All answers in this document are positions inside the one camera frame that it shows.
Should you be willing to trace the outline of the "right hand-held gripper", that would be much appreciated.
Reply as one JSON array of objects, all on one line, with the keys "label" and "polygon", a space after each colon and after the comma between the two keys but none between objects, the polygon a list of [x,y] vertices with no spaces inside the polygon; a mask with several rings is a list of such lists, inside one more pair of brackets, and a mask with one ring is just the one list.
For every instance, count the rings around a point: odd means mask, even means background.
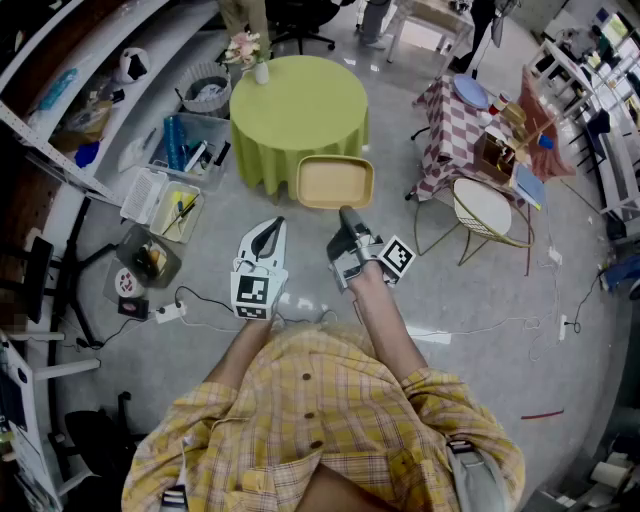
[{"label": "right hand-held gripper", "polygon": [[349,282],[360,275],[367,262],[376,262],[383,282],[394,287],[416,259],[414,251],[396,235],[388,242],[373,236],[358,212],[345,205],[339,209],[340,231],[327,246],[329,269],[341,293]]}]

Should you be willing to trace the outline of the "beige rectangular tray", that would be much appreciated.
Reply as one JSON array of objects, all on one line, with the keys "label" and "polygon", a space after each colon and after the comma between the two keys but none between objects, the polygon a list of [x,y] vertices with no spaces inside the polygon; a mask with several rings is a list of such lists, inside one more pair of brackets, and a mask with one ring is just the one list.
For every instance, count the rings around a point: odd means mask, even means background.
[{"label": "beige rectangular tray", "polygon": [[308,208],[360,209],[372,200],[374,168],[361,158],[311,155],[298,165],[296,186],[298,201]]}]

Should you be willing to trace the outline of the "person's right forearm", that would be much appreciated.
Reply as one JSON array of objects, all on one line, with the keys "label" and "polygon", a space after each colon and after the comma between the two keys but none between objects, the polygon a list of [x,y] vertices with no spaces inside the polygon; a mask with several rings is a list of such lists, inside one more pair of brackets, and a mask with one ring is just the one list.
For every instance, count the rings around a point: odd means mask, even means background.
[{"label": "person's right forearm", "polygon": [[354,294],[359,317],[368,331],[377,358],[401,382],[427,366],[406,329],[380,264],[368,261],[348,284]]}]

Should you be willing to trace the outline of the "person's left forearm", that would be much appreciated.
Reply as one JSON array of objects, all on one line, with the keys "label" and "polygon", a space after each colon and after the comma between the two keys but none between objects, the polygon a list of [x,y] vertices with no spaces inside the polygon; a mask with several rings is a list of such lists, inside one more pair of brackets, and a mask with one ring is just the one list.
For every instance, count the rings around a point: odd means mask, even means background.
[{"label": "person's left forearm", "polygon": [[249,366],[269,341],[272,326],[273,320],[247,321],[204,381],[239,390]]}]

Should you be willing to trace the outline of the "cream box of utensils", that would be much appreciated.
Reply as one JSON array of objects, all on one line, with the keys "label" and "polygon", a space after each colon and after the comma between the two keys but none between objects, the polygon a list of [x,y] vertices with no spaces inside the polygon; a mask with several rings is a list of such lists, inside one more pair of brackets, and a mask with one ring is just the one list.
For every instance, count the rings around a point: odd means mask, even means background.
[{"label": "cream box of utensils", "polygon": [[205,198],[198,187],[170,181],[163,189],[149,230],[168,241],[186,244],[195,229]]}]

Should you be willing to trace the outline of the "red checkered cloth table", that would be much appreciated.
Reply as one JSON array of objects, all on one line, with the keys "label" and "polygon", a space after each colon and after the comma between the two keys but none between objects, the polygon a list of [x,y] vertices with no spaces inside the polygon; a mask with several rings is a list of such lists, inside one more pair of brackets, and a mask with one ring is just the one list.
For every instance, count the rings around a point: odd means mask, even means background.
[{"label": "red checkered cloth table", "polygon": [[517,147],[512,123],[497,115],[488,126],[480,125],[479,111],[457,96],[451,76],[436,79],[413,105],[424,110],[429,129],[420,163],[422,177],[407,200],[429,200],[453,179],[467,177],[498,190],[518,208],[525,205],[509,186],[510,178],[498,177],[499,169],[478,156],[477,143],[485,142],[488,134],[501,134],[507,144]]}]

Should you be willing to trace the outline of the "white perforated box lid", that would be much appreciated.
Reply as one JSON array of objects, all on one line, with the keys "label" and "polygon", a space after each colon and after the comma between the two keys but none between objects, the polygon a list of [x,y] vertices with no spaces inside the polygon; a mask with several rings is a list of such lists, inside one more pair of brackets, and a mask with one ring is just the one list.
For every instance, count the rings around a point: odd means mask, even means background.
[{"label": "white perforated box lid", "polygon": [[167,182],[166,173],[140,168],[125,196],[120,216],[138,224],[147,224]]}]

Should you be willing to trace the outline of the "small black box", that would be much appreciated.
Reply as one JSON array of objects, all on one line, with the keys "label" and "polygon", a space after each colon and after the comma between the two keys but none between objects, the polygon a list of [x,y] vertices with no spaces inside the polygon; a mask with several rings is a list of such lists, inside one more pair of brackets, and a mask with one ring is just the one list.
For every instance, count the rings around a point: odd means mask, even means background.
[{"label": "small black box", "polygon": [[118,313],[136,320],[145,321],[149,316],[149,301],[144,297],[120,297]]}]

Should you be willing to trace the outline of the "grey pleated laundry basket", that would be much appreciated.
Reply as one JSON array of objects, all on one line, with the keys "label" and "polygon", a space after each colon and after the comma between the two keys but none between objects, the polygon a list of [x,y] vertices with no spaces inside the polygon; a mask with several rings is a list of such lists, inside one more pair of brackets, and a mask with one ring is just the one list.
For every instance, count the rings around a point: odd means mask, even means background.
[{"label": "grey pleated laundry basket", "polygon": [[225,64],[203,61],[190,66],[175,92],[190,113],[226,118],[232,92],[231,76]]}]

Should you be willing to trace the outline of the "blue notebook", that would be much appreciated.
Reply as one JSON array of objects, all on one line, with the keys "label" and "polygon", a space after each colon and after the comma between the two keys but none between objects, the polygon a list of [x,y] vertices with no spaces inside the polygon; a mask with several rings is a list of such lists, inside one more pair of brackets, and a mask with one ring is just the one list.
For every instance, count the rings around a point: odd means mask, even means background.
[{"label": "blue notebook", "polygon": [[544,184],[526,165],[517,163],[514,166],[509,186],[538,211],[546,205]]}]

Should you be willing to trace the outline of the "yellow plaid shirt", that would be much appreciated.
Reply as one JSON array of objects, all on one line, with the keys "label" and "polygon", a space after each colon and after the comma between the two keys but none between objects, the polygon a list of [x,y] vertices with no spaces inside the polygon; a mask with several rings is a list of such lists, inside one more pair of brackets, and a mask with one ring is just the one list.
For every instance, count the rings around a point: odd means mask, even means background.
[{"label": "yellow plaid shirt", "polygon": [[157,512],[183,485],[189,512],[289,512],[322,465],[395,509],[460,512],[450,441],[494,458],[514,509],[523,455],[458,377],[423,367],[398,380],[362,328],[295,326],[238,388],[204,382],[174,402],[139,445],[121,507]]}]

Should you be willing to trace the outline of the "pink and white flower bouquet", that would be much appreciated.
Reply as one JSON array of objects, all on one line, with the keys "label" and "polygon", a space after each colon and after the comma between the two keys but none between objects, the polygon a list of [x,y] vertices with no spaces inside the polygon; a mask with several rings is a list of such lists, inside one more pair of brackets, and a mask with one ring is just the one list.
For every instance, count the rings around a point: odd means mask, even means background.
[{"label": "pink and white flower bouquet", "polygon": [[260,33],[239,32],[231,38],[223,62],[251,69],[258,63],[265,62],[267,56],[268,51],[262,47]]}]

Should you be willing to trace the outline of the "black office chair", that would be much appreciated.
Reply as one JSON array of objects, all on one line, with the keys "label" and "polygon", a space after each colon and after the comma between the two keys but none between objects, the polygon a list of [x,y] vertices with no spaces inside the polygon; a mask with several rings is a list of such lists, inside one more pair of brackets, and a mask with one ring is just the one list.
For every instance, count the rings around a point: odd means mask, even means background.
[{"label": "black office chair", "polygon": [[335,41],[319,35],[321,26],[329,23],[341,6],[332,0],[265,0],[267,20],[275,27],[277,37],[271,46],[295,40],[303,55],[303,40],[315,40],[327,44],[330,51]]}]

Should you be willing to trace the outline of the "white table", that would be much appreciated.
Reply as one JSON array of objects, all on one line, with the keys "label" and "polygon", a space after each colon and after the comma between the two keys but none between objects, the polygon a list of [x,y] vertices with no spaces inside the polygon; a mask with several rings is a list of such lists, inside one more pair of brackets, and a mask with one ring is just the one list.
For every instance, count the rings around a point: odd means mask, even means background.
[{"label": "white table", "polygon": [[387,62],[395,59],[396,48],[406,22],[420,24],[426,28],[435,30],[441,34],[441,43],[447,39],[452,40],[452,45],[445,60],[441,65],[438,76],[443,75],[452,61],[455,52],[463,41],[472,36],[474,22],[468,11],[459,14],[449,7],[449,0],[393,0],[397,9],[389,25],[387,32],[393,36]]}]

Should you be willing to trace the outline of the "black monitor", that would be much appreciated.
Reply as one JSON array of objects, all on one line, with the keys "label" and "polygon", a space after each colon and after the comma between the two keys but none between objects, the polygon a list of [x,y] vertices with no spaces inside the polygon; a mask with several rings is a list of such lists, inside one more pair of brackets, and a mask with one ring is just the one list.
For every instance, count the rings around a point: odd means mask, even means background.
[{"label": "black monitor", "polygon": [[23,281],[27,316],[35,323],[41,319],[42,302],[52,256],[53,245],[40,237],[35,237],[27,258]]}]

